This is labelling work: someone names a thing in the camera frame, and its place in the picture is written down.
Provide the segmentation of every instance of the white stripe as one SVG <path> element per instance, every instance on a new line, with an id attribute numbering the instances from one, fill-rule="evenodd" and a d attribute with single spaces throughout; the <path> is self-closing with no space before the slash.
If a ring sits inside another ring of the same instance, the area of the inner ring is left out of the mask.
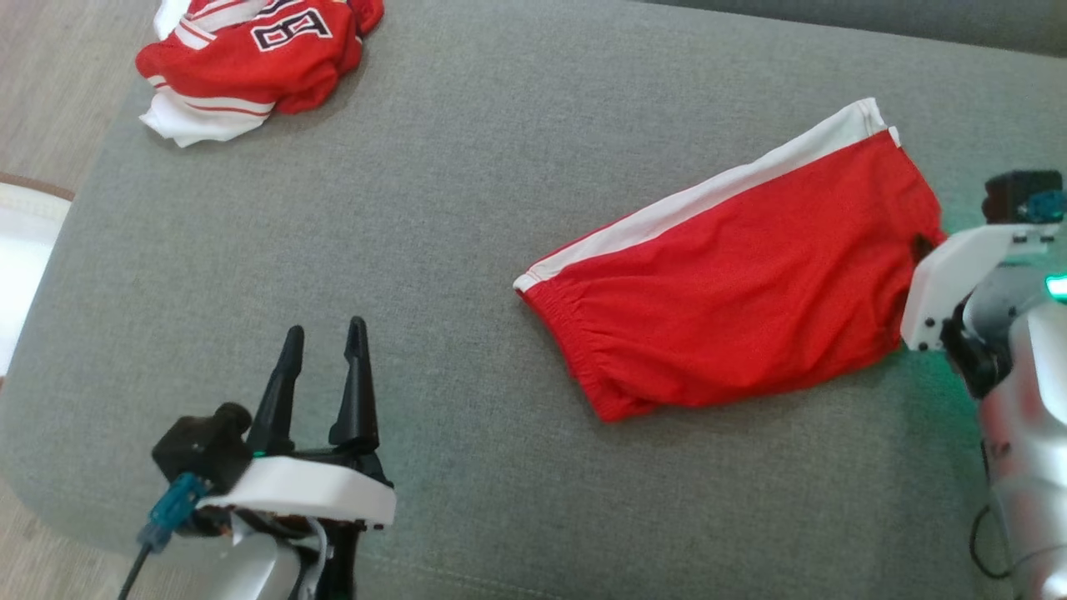
<path id="1" fill-rule="evenodd" d="M 204 13 L 206 13 L 208 11 L 213 11 L 214 9 L 218 9 L 219 6 L 222 6 L 223 4 L 225 4 L 227 2 L 233 2 L 233 0 L 214 0 L 214 2 L 208 2 L 207 4 L 204 5 L 203 9 L 196 11 L 195 13 L 193 13 L 191 15 L 187 15 L 187 16 L 190 16 L 190 17 L 192 17 L 192 18 L 195 19 L 197 16 L 203 15 Z"/>
<path id="2" fill-rule="evenodd" d="M 204 107 L 208 109 L 232 108 L 238 110 L 250 110 L 252 112 L 260 112 L 260 113 L 269 113 L 271 109 L 274 108 L 274 102 L 260 104 L 260 102 L 253 102 L 251 100 L 245 100 L 242 98 L 227 98 L 225 96 L 218 96 L 212 98 L 198 98 L 196 96 L 186 96 L 184 94 L 179 94 L 174 90 L 174 88 L 171 88 L 170 85 L 164 85 L 160 88 L 159 91 L 165 92 L 168 95 L 177 98 L 178 100 L 181 100 L 182 104 L 189 105 L 189 108 L 196 108 L 196 107 Z"/>
<path id="3" fill-rule="evenodd" d="M 190 110 L 180 100 L 158 92 L 152 98 L 148 112 L 141 115 L 141 121 L 160 136 L 174 140 L 181 147 L 201 140 L 220 142 L 232 140 L 255 129 L 264 122 L 261 119 L 240 113 L 206 114 Z"/>
<path id="4" fill-rule="evenodd" d="M 164 90 L 160 90 L 160 93 L 163 94 L 164 96 L 171 96 L 171 94 L 168 93 L 169 91 L 170 88 L 166 88 Z M 258 114 L 249 114 L 246 112 L 235 112 L 230 110 L 204 110 L 201 108 L 196 108 L 194 106 L 189 106 L 182 102 L 180 99 L 176 98 L 172 98 L 171 101 L 181 106 L 181 110 L 186 111 L 187 113 L 195 114 L 198 117 L 204 119 L 206 121 L 222 121 L 229 123 L 252 123 L 252 122 L 262 123 L 264 121 L 267 121 L 268 116 L 270 116 L 269 114 L 258 115 Z"/>
<path id="5" fill-rule="evenodd" d="M 186 30 L 184 26 L 187 22 L 188 21 L 186 19 L 181 19 L 181 21 L 178 22 L 178 27 L 174 28 L 174 34 L 178 37 L 178 41 L 193 50 L 206 48 L 207 42 L 205 40 L 197 37 Z"/>
<path id="6" fill-rule="evenodd" d="M 647 206 L 582 241 L 542 259 L 512 286 L 526 291 L 569 265 L 643 243 L 742 192 L 765 184 L 886 129 L 874 98 L 848 105 L 837 114 L 750 164 L 735 167 L 687 190 Z"/>
<path id="7" fill-rule="evenodd" d="M 190 0 L 161 0 L 152 26 L 160 40 L 166 40 L 178 26 L 181 16 L 189 11 Z"/>
<path id="8" fill-rule="evenodd" d="M 202 36 L 207 37 L 208 42 L 214 42 L 214 34 L 213 33 L 211 33 L 210 31 L 204 31 L 203 28 L 201 28 L 198 25 L 194 23 L 193 21 L 191 21 L 191 20 L 182 17 L 181 23 L 185 25 L 187 28 L 189 28 L 193 33 L 198 33 Z"/>
<path id="9" fill-rule="evenodd" d="M 194 17 L 192 22 L 207 32 L 219 31 L 224 27 L 252 20 L 266 3 L 267 0 L 245 0 L 240 4 L 228 6 L 206 17 Z"/>

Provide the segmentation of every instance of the blue connector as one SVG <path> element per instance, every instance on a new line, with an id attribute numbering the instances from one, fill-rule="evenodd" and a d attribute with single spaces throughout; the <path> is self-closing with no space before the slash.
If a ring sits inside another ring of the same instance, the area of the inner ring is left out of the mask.
<path id="1" fill-rule="evenodd" d="M 1064 220 L 1063 190 L 1035 193 L 1026 202 L 1026 217 L 1035 223 L 1058 223 Z"/>
<path id="2" fill-rule="evenodd" d="M 196 510 L 196 503 L 207 495 L 207 487 L 192 473 L 182 473 L 171 484 L 163 498 L 148 512 L 148 523 L 137 535 L 142 547 L 159 554 L 171 541 L 174 532 Z"/>

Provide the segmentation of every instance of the gray fabric upholstery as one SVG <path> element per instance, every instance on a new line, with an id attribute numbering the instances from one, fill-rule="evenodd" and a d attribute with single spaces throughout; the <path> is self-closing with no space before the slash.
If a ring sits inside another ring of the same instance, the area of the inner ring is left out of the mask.
<path id="1" fill-rule="evenodd" d="M 1067 63 L 555 0 L 393 2 L 366 58 L 322 109 L 185 151 L 132 91 L 0 395 L 3 477 L 49 524 L 132 551 L 164 489 L 150 446 L 254 407 L 293 323 L 294 438 L 323 443 L 359 314 L 400 499 L 361 598 L 1006 595 L 967 555 L 982 465 L 938 357 L 608 426 L 510 283 L 869 95 L 947 226 L 977 224 L 986 177 L 1067 168 Z"/>
<path id="2" fill-rule="evenodd" d="M 1064 0 L 648 0 L 1067 57 Z"/>

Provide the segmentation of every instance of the red shorts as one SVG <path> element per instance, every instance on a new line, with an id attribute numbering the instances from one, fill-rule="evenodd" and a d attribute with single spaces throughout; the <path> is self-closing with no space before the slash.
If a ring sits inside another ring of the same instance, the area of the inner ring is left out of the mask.
<path id="1" fill-rule="evenodd" d="M 873 98 L 550 254 L 514 287 L 604 421 L 808 388 L 899 344 L 940 207 Z"/>

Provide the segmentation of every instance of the wooden floor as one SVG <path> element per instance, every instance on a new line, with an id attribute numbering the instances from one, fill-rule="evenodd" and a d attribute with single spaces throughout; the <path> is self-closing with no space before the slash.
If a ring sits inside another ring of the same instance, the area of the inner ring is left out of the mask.
<path id="1" fill-rule="evenodd" d="M 137 78 L 133 57 L 152 40 L 154 4 L 0 2 L 0 172 L 81 186 Z M 113 600 L 130 558 L 49 531 L 0 479 L 0 600 Z M 131 598 L 179 600 L 195 589 L 190 573 L 149 560 Z"/>
<path id="2" fill-rule="evenodd" d="M 0 2 L 0 172 L 78 190 L 137 78 L 155 4 Z"/>

